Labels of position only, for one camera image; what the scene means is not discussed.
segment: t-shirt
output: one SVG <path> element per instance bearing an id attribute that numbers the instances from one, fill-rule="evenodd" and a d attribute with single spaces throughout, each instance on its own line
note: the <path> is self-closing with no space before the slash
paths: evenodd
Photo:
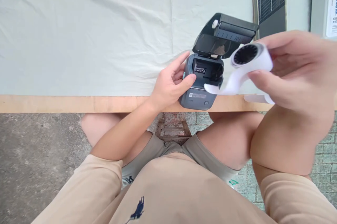
<path id="1" fill-rule="evenodd" d="M 265 213 L 182 153 L 150 161 L 121 191 L 122 165 L 87 156 L 33 224 L 337 223 L 337 210 L 302 176 L 264 178 Z"/>

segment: smartphone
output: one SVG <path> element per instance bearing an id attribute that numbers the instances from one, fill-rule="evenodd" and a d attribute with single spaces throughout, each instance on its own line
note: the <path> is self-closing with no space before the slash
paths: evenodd
<path id="1" fill-rule="evenodd" d="M 255 40 L 287 31 L 286 0 L 253 0 L 253 11 L 259 25 Z"/>

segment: person's left hand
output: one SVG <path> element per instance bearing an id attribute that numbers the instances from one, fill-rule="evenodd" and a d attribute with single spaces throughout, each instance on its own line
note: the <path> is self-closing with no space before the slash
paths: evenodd
<path id="1" fill-rule="evenodd" d="M 148 99 L 158 110 L 161 111 L 175 103 L 196 80 L 195 74 L 189 74 L 182 79 L 184 61 L 189 55 L 189 52 L 183 53 L 159 73 L 153 92 Z"/>

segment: black printer lid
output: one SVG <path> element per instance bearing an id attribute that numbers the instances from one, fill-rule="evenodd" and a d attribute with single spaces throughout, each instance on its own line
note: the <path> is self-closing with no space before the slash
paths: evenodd
<path id="1" fill-rule="evenodd" d="M 212 28 L 215 20 L 218 24 Z M 228 58 L 240 44 L 250 43 L 258 29 L 257 24 L 216 13 L 198 35 L 192 50 L 204 57 Z"/>

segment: shorts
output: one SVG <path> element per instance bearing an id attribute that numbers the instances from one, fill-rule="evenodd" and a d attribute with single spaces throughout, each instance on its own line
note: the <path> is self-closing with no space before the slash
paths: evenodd
<path id="1" fill-rule="evenodd" d="M 171 152 L 179 152 L 189 156 L 197 164 L 209 170 L 228 184 L 230 184 L 229 181 L 239 172 L 238 170 L 227 167 L 216 159 L 202 144 L 197 134 L 193 135 L 182 146 L 174 141 L 165 143 L 152 134 L 151 139 L 139 155 L 122 168 L 123 186 L 131 184 L 149 161 Z"/>

